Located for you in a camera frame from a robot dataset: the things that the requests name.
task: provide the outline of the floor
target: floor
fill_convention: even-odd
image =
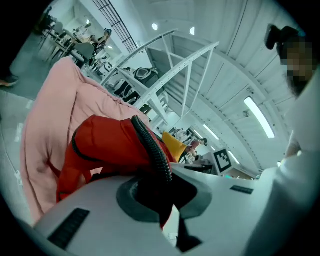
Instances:
[[[46,43],[39,52],[39,36],[32,34],[21,48],[11,72],[19,77],[19,81],[12,87],[0,86],[0,90],[12,93],[29,100],[35,100],[49,71],[52,67],[48,62],[49,43]]]
[[[21,132],[33,101],[0,90],[0,192],[14,216],[31,223],[20,177]]]

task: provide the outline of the black vent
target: black vent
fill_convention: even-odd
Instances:
[[[88,210],[75,209],[53,234],[50,235],[48,240],[61,249],[66,249],[89,213],[90,211]]]

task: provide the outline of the white ceiling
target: white ceiling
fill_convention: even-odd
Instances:
[[[200,124],[207,124],[247,170],[275,167],[285,153],[290,127],[284,114],[293,104],[275,49],[267,50],[264,37],[267,26],[298,28],[287,13],[271,0],[134,0],[150,38],[171,29],[189,33],[195,27],[195,42],[186,44],[176,37],[173,52],[187,57],[208,42],[219,42],[218,55],[212,56],[209,69],[192,111]],[[152,23],[159,29],[154,31]],[[203,65],[206,55],[199,60]],[[197,90],[201,73],[193,65],[191,92]],[[172,83],[171,94],[183,92],[183,82]],[[275,138],[268,139],[257,119],[249,112],[244,99],[252,96],[260,104]]]

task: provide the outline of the yellow object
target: yellow object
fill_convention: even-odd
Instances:
[[[182,153],[187,148],[187,145],[183,144],[179,140],[177,140],[175,137],[170,135],[168,132],[164,132],[162,134],[162,140],[168,150],[170,151],[173,158],[176,160],[176,162],[179,162],[179,158],[181,157]]]

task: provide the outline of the black coiled cable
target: black coiled cable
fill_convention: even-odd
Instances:
[[[144,145],[147,151],[151,163],[156,172],[157,180],[163,185],[169,185],[172,181],[172,175],[167,158],[162,149],[155,142],[154,138],[150,134],[146,125],[135,115],[132,117],[131,122],[136,132],[141,138],[141,143]]]

